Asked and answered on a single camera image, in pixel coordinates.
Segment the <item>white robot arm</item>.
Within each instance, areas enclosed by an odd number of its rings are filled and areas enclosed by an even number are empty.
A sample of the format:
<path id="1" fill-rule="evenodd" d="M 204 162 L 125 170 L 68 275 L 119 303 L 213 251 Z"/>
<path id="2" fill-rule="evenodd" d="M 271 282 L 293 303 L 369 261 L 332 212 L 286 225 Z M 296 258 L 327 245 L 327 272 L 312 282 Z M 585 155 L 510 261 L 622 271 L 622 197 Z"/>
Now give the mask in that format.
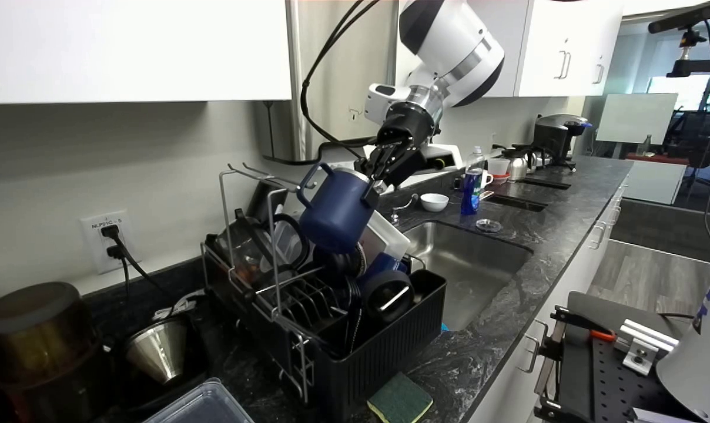
<path id="1" fill-rule="evenodd" d="M 373 83 L 365 115 L 378 124 L 373 150 L 357 162 L 372 181 L 400 187 L 424 162 L 447 108 L 483 100 L 506 51 L 466 0 L 406 0 L 400 42 L 421 58 L 401 84 Z"/>

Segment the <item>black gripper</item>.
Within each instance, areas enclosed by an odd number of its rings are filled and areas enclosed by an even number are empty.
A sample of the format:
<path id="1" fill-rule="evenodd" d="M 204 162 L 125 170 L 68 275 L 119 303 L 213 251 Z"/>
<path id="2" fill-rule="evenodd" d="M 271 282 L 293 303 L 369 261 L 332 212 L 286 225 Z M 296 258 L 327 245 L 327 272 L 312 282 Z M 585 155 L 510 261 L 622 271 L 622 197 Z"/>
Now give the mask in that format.
<path id="1" fill-rule="evenodd" d="M 421 145 L 437 133 L 433 117 L 419 105 L 391 105 L 369 155 L 369 177 L 401 183 L 421 165 Z"/>

